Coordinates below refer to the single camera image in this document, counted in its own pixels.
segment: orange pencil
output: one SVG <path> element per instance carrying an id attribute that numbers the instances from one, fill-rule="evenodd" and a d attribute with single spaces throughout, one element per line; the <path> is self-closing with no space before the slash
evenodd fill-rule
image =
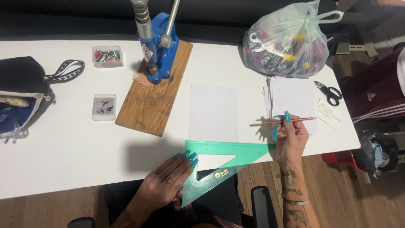
<path id="1" fill-rule="evenodd" d="M 303 121 L 303 120 L 315 120 L 317 119 L 316 117 L 308 117 L 308 118 L 299 118 L 299 119 L 292 119 L 292 122 L 296 122 L 296 121 Z M 278 121 L 271 121 L 271 122 L 264 122 L 263 124 L 270 124 L 270 123 L 281 123 L 283 122 L 282 120 L 278 120 Z"/>

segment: black and white strap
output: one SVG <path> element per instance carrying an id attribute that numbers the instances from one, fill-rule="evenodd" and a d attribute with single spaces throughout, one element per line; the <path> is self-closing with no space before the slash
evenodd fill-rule
<path id="1" fill-rule="evenodd" d="M 80 67 L 63 75 L 59 75 L 63 70 L 65 70 L 71 63 L 76 63 L 78 62 L 80 64 Z M 56 71 L 55 74 L 53 75 L 46 75 L 44 76 L 44 81 L 66 81 L 66 80 L 72 80 L 73 78 L 79 76 L 81 72 L 84 70 L 84 62 L 81 60 L 74 60 L 74 59 L 69 59 L 64 61 L 59 69 Z"/>

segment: white plastic bag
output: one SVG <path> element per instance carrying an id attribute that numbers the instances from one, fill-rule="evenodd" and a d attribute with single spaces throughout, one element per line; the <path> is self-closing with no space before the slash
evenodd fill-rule
<path id="1" fill-rule="evenodd" d="M 318 14 L 319 0 L 288 5 L 260 18 L 243 37 L 247 66 L 281 77 L 307 78 L 318 73 L 329 56 L 319 23 L 334 23 L 343 12 Z M 321 20 L 338 14 L 338 19 Z"/>

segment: long acrylic nail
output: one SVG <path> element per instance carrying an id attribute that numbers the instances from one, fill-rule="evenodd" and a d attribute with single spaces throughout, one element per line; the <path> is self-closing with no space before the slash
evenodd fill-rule
<path id="1" fill-rule="evenodd" d="M 284 121 L 286 122 L 286 124 L 292 123 L 291 117 L 290 117 L 290 114 L 288 113 L 288 111 L 284 111 Z"/>
<path id="2" fill-rule="evenodd" d="M 187 158 L 187 156 L 188 156 L 190 153 L 191 153 L 191 151 L 190 151 L 190 150 L 187 150 L 186 152 L 184 152 L 182 158 L 183 158 L 183 159 Z"/>
<path id="3" fill-rule="evenodd" d="M 180 156 L 180 153 L 176 154 L 175 156 L 172 157 L 172 160 L 176 160 Z"/>
<path id="4" fill-rule="evenodd" d="M 191 161 L 194 160 L 194 158 L 196 158 L 196 157 L 197 157 L 197 153 L 194 152 L 194 153 L 192 153 L 192 154 L 187 158 L 187 160 L 188 160 L 189 162 L 191 162 Z"/>
<path id="5" fill-rule="evenodd" d="M 273 140 L 274 140 L 275 142 L 277 142 L 277 129 L 278 129 L 278 125 L 276 125 L 276 126 L 273 128 L 273 131 L 271 132 L 272 135 L 273 135 Z"/>
<path id="6" fill-rule="evenodd" d="M 198 161 L 199 161 L 199 159 L 198 158 L 196 158 L 191 164 L 190 164 L 190 167 L 191 168 L 194 168 L 194 167 L 196 167 L 196 165 L 197 165 L 197 163 L 198 163 Z"/>

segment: metal bangle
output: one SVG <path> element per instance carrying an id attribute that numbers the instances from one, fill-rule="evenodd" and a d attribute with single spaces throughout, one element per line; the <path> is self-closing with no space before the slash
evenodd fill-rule
<path id="1" fill-rule="evenodd" d="M 307 199 L 306 201 L 292 201 L 292 200 L 287 200 L 285 198 L 283 198 L 283 200 L 291 205 L 305 205 L 307 203 L 309 203 L 309 199 Z"/>

